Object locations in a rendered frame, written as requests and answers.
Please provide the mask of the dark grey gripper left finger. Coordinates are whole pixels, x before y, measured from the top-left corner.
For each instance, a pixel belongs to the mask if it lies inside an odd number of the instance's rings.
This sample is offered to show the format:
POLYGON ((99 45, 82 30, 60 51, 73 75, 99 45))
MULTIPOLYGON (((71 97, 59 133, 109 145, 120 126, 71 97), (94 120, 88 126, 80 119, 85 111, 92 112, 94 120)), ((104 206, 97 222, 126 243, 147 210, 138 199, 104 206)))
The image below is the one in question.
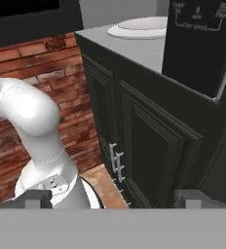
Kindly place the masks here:
POLYGON ((0 202, 0 209, 52 209, 50 190, 28 190, 22 195, 0 202))

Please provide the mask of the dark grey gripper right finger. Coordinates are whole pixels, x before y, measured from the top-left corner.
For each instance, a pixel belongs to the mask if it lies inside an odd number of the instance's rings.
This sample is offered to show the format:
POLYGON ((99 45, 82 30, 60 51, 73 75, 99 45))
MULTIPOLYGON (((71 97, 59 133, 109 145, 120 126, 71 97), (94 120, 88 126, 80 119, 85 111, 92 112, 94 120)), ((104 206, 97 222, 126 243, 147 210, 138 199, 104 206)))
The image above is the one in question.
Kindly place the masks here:
POLYGON ((226 203, 214 200, 200 190, 176 190, 174 206, 186 209, 226 208, 226 203))

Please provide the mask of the dark wide cupboard door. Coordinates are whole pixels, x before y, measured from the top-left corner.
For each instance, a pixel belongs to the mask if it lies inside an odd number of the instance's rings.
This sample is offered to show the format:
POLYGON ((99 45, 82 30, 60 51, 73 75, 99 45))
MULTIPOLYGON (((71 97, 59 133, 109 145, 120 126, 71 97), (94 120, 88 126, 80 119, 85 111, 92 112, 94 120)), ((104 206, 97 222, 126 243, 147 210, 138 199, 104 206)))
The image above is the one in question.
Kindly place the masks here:
POLYGON ((126 182, 145 208, 170 206, 201 147, 201 134, 120 83, 126 182))

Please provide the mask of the dark narrow cupboard door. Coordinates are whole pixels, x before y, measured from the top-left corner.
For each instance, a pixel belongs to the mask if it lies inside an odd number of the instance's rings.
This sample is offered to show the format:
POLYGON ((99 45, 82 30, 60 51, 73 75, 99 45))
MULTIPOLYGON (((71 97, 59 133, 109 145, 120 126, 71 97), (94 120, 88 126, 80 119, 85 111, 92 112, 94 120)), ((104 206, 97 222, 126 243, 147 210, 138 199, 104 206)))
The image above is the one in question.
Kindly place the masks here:
POLYGON ((112 178, 116 178, 111 166, 109 143, 117 143, 114 75, 108 69, 82 53, 90 98, 93 106, 94 121, 102 153, 103 162, 112 178))

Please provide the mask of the black cabinet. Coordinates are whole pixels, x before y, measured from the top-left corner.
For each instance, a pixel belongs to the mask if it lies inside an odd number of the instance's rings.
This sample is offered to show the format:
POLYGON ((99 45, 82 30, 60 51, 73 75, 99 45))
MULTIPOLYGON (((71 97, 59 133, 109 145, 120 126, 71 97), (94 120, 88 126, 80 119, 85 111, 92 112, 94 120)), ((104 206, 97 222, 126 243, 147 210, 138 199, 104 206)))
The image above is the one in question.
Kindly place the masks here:
POLYGON ((79 0, 0 0, 0 47, 83 28, 79 0))

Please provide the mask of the white plate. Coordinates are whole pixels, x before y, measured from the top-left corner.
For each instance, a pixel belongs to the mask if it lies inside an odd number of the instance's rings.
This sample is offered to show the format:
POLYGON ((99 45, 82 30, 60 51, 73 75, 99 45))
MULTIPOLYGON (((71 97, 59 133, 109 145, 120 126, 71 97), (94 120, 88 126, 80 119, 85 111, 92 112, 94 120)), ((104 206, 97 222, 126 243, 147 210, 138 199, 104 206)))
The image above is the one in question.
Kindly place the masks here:
POLYGON ((107 34, 127 40, 150 40, 165 38, 167 17, 134 18, 122 21, 107 29, 107 34))

